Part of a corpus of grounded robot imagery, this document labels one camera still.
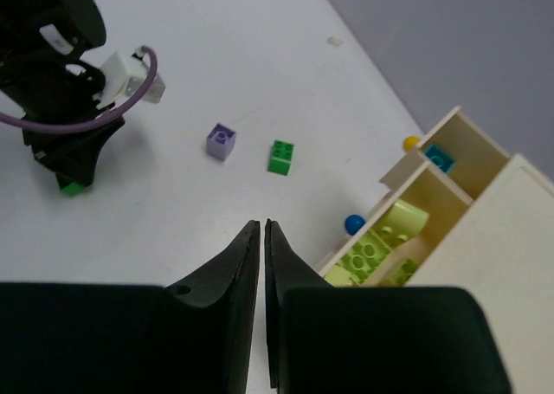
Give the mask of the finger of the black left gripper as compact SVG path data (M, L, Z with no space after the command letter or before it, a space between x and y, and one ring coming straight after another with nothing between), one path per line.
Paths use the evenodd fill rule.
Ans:
M55 174L59 186L90 186L100 152L125 124L123 117L86 132L32 133L32 153L37 163Z

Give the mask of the dark green lego front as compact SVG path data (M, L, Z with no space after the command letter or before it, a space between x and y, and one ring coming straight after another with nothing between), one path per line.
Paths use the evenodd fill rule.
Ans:
M56 173L55 178L60 192L70 197L79 195L87 188L86 186L74 181L72 178L60 173Z

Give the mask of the cyan lego brick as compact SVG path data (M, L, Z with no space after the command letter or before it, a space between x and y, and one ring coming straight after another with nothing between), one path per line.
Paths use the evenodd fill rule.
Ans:
M449 173L455 164L455 160L442 148L435 144L430 145L426 149L425 156L444 173Z

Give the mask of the cream drawer yellow knob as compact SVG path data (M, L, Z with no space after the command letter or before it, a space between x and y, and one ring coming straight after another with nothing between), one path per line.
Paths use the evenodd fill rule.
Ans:
M405 152L380 182L393 190L429 162L475 200L510 158L509 152L456 107Z

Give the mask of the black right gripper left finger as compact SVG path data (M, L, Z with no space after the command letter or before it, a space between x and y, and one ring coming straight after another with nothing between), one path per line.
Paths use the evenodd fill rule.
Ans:
M167 287L1 286L4 393L243 393L261 227Z

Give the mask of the lime green small lego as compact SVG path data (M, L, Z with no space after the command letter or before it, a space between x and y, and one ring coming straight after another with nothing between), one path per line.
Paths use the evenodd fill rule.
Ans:
M351 272L353 280L358 285L361 285L371 277L375 270L392 253L393 249L400 245L391 247L377 232L373 229L368 229L346 251L338 261L338 265Z

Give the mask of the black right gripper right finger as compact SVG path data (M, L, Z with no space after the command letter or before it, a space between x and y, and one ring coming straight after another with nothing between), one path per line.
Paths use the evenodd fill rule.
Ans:
M279 393L509 393L480 305L459 287L333 287L265 226L269 378Z

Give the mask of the lime green lego front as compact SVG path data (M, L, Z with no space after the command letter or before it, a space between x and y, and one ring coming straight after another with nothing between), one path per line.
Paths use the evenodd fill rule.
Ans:
M345 268L334 265L325 275L324 279L334 287L356 287L351 272Z

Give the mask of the cream plastic drawer cabinet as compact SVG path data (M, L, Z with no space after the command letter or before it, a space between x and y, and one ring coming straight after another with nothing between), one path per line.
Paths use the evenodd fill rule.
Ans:
M481 305L517 393L553 390L553 183L511 154L410 278Z

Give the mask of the cream drawer blue knob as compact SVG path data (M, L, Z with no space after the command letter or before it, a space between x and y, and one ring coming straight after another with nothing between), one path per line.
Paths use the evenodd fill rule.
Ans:
M473 199L434 164L404 171L359 230L323 261L319 274L336 287L406 284Z

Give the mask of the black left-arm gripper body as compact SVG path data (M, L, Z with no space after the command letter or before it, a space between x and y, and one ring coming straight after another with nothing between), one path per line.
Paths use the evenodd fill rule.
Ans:
M104 76L81 57L105 42L94 0L1 0L1 89L27 122L90 121Z

